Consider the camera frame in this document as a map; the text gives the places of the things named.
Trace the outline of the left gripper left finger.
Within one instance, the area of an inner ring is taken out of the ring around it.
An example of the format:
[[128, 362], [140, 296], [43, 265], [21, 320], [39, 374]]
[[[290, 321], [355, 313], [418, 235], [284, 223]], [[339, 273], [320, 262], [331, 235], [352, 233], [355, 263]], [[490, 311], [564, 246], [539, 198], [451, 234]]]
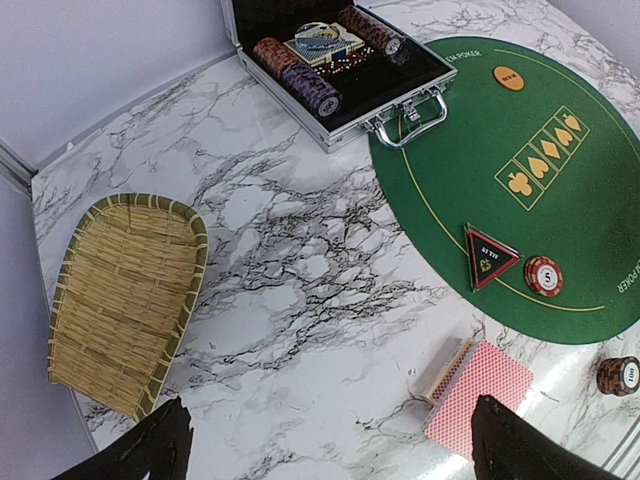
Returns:
[[176, 397], [109, 447], [59, 474], [59, 479], [180, 479], [187, 476], [194, 429]]

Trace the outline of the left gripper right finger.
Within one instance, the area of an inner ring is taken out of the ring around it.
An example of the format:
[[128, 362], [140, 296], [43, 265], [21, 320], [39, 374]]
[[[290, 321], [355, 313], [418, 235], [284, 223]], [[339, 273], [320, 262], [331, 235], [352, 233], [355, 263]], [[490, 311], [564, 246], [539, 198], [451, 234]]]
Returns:
[[490, 395], [471, 419], [478, 479], [609, 479], [616, 475], [562, 448]]

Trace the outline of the red 5 chips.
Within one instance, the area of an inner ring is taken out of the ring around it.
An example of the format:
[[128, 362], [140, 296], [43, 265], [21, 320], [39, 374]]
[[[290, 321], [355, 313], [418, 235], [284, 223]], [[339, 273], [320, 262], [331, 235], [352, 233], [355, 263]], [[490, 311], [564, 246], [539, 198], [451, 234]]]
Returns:
[[563, 289], [564, 277], [559, 265], [546, 256], [533, 256], [525, 265], [525, 281], [532, 292], [555, 297]]

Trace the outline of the black triangular all-in button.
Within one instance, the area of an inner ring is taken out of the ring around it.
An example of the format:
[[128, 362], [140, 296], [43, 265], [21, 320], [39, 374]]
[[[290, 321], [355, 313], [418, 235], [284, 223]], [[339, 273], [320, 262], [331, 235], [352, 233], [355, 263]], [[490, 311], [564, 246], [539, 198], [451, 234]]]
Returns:
[[464, 225], [471, 290], [477, 292], [514, 267], [522, 258], [511, 246], [470, 223]]

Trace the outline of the orange round dealer button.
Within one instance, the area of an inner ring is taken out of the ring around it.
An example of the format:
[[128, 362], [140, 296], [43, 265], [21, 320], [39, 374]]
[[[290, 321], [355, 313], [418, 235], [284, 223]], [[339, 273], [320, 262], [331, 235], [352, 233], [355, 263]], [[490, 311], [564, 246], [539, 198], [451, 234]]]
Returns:
[[502, 87], [509, 91], [519, 92], [525, 87], [524, 78], [510, 67], [495, 67], [493, 70], [493, 76]]

